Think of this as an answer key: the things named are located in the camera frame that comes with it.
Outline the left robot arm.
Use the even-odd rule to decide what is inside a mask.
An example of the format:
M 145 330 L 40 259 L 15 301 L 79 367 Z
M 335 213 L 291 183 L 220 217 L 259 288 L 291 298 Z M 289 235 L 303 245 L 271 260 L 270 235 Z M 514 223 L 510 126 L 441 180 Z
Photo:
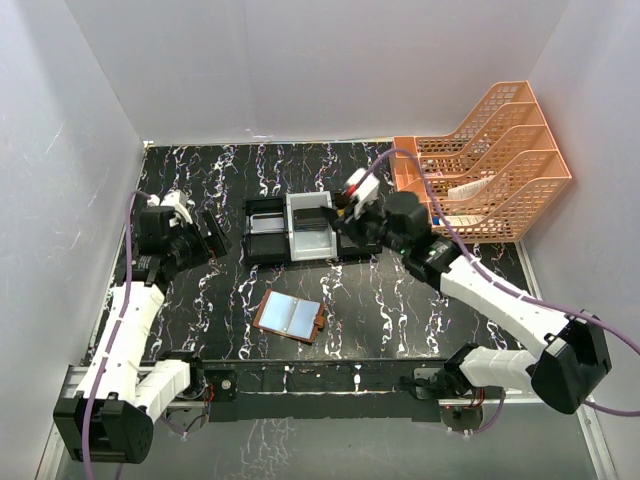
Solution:
M 113 289 L 112 309 L 87 371 L 73 394 L 58 399 L 54 423 L 72 460 L 87 470 L 98 462 L 139 464 L 154 425 L 179 394 L 198 383 L 195 356 L 169 351 L 139 375 L 151 326 L 173 280 L 225 256 L 231 243 L 211 211 L 204 225 L 179 206 L 141 211 L 135 238 Z

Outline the white plastic bin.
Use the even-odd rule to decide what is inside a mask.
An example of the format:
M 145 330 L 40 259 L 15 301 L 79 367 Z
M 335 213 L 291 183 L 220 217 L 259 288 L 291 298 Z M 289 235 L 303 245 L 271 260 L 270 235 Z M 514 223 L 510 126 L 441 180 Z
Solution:
M 338 254 L 337 235 L 326 224 L 323 230 L 297 231 L 294 227 L 294 212 L 299 209 L 318 208 L 321 206 L 333 208 L 333 198 L 330 191 L 287 194 L 286 205 L 286 233 L 289 240 L 290 257 L 292 262 L 326 260 L 335 258 Z

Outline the black bin with gold card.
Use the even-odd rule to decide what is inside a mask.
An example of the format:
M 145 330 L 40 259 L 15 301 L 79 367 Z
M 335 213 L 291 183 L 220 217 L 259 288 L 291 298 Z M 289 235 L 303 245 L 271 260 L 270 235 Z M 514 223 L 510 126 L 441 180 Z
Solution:
M 347 206 L 346 197 L 339 191 L 333 191 L 332 200 L 338 215 L 342 215 Z M 337 233 L 336 239 L 338 241 L 338 256 L 342 259 L 364 259 L 371 255 L 379 255 L 382 252 L 380 246 L 374 244 L 367 244 L 366 246 L 358 245 L 343 233 Z

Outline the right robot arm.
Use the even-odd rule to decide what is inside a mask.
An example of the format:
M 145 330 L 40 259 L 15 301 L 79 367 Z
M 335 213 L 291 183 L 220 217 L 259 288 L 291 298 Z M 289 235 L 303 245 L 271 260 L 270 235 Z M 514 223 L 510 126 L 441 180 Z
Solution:
M 366 246 L 398 253 L 405 270 L 441 294 L 457 299 L 517 339 L 519 350 L 461 347 L 433 380 L 457 394 L 472 388 L 501 387 L 533 392 L 563 414 L 574 413 L 611 369 L 603 329 L 586 311 L 566 313 L 485 270 L 475 257 L 432 231 L 427 209 L 409 192 L 394 193 L 384 204 L 344 211 L 322 207 L 336 232 Z

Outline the orange mesh file organizer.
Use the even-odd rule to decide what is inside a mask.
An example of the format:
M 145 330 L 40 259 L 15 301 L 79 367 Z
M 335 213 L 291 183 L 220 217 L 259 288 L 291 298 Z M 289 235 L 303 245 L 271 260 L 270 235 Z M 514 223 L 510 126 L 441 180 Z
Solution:
M 390 164 L 399 191 L 410 191 L 433 216 L 481 215 L 450 227 L 467 244 L 520 241 L 572 175 L 528 81 L 498 82 L 453 132 L 396 136 Z M 466 200 L 449 188 L 495 178 Z

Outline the brown leather card holder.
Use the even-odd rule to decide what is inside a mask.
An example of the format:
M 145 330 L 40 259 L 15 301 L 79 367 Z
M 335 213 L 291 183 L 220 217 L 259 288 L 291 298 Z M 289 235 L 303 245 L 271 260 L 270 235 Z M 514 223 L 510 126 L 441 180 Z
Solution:
M 260 330 L 312 344 L 325 326 L 325 305 L 268 289 L 252 326 Z

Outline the black plastic bin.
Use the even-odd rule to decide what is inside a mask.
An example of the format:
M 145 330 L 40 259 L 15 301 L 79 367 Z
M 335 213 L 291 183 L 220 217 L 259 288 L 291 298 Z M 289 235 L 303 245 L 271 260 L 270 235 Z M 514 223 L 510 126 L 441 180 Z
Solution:
M 244 204 L 244 260 L 247 266 L 291 261 L 285 198 L 249 198 Z

